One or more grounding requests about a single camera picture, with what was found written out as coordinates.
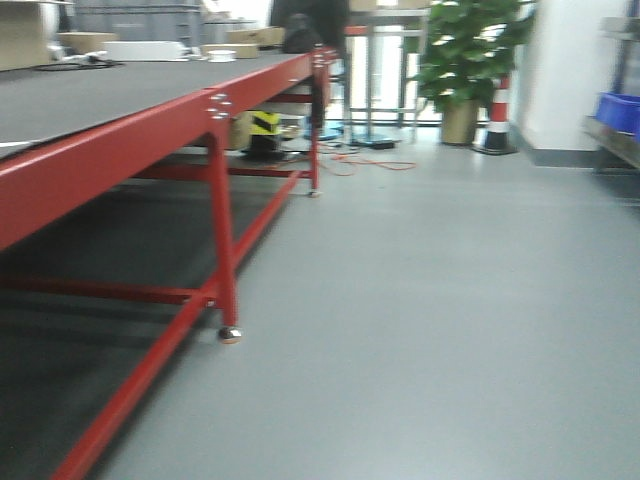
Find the gray table top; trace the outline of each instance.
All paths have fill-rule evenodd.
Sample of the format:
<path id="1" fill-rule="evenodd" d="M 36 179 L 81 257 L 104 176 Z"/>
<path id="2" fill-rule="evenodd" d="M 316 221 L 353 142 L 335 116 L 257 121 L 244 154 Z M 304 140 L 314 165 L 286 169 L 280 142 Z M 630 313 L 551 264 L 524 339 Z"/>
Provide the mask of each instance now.
<path id="1" fill-rule="evenodd" d="M 98 70 L 0 72 L 0 159 L 295 56 L 268 53 L 229 63 L 129 62 Z"/>

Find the red and white cone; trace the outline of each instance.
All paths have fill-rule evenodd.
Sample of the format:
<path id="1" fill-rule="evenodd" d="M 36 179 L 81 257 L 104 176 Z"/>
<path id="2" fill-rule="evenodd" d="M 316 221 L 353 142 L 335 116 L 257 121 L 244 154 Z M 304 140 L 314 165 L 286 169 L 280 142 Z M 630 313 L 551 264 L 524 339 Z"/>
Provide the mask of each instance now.
<path id="1" fill-rule="evenodd" d="M 475 145 L 476 152 L 487 155 L 507 155 L 518 151 L 509 144 L 509 122 L 507 121 L 507 106 L 509 103 L 509 77 L 502 77 L 500 87 L 493 94 L 491 118 L 487 126 L 487 137 L 484 145 Z"/>

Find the gray storage container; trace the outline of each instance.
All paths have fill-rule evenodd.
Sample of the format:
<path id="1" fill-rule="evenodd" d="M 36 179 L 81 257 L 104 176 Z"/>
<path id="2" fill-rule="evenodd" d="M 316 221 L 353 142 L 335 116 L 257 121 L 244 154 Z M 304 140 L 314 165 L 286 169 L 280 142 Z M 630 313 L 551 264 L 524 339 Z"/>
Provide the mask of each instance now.
<path id="1" fill-rule="evenodd" d="M 199 2 L 189 0 L 167 5 L 150 3 L 143 0 L 76 1 L 76 28 L 84 32 L 117 33 L 120 40 L 124 41 L 171 40 L 190 47 L 202 44 Z"/>

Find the metal foot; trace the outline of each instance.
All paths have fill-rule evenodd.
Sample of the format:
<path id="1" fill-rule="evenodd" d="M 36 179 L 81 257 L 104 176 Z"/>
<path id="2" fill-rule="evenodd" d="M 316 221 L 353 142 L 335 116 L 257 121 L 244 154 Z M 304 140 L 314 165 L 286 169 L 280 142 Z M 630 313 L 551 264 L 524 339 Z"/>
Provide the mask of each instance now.
<path id="1" fill-rule="evenodd" d="M 233 345 L 242 340 L 242 331 L 238 327 L 222 327 L 218 330 L 218 340 L 225 345 Z"/>

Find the baseboard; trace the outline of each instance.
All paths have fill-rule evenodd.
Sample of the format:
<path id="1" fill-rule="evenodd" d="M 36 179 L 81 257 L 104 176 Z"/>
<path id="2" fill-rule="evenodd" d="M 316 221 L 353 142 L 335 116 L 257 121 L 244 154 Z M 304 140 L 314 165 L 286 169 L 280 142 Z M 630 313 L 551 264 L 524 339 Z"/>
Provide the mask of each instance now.
<path id="1" fill-rule="evenodd" d="M 596 168 L 601 161 L 599 151 L 552 150 L 533 148 L 517 127 L 510 128 L 511 141 L 537 167 Z"/>

